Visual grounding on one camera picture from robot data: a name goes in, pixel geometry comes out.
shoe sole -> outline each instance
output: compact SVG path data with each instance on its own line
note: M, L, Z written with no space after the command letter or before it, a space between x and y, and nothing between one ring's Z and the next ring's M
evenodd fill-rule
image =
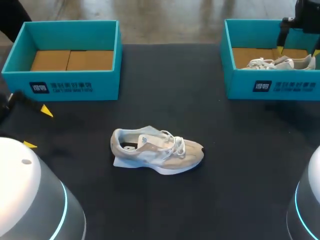
M185 167L185 168L165 169L165 168L161 168L159 166L155 166L155 165L152 165L152 164L146 163L146 162L137 162L137 161L126 160L123 158L115 157L114 162L113 162L113 166L119 167L119 168L127 168L127 169L150 168L150 169L157 171L159 174L162 174L162 175L174 175L174 174L180 174L180 173L183 173L183 172L188 171L190 169L193 169L199 163L200 162L198 162L194 165Z

beige sneaker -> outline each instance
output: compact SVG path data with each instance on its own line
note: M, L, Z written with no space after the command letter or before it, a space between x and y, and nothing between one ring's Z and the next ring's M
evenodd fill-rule
M200 144L152 126L136 130L116 129L110 146L115 167L147 167L162 175L190 170L204 157L204 147Z

teal box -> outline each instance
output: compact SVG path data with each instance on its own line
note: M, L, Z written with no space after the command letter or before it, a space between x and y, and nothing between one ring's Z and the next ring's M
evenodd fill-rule
M112 70L30 71L37 50L113 51ZM11 92L37 101L117 100L122 60L118 21L25 22L2 70Z
M220 45L224 84L229 99L320 100L320 70L237 69L232 48L276 49L281 20L226 19ZM290 29L286 49L312 54L319 38ZM320 69L320 57L316 58Z

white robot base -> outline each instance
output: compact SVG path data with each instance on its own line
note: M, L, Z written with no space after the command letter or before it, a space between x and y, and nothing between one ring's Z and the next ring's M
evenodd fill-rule
M0 240L84 240L86 216L47 165L0 137Z
M320 147L296 187L286 224L291 240L320 240Z

black table surface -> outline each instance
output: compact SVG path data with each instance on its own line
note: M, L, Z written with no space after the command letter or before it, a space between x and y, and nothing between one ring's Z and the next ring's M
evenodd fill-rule
M117 101L47 106L53 119L18 105L1 130L38 145L81 203L87 240L289 240L320 104L228 100L217 45L124 45ZM169 176L113 167L113 131L148 125L202 144L203 163Z

